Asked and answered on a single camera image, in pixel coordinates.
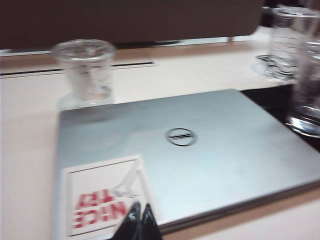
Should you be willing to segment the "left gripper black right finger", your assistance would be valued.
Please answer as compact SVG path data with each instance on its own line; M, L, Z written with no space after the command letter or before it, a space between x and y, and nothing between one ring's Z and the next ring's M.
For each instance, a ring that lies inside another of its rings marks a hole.
M137 220L134 240L162 240L162 234L149 203L145 205L142 215Z

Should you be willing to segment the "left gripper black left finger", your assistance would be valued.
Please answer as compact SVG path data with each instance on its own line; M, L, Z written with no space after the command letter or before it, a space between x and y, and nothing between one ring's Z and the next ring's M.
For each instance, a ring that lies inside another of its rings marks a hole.
M141 239L141 204L134 202L113 235L114 240Z

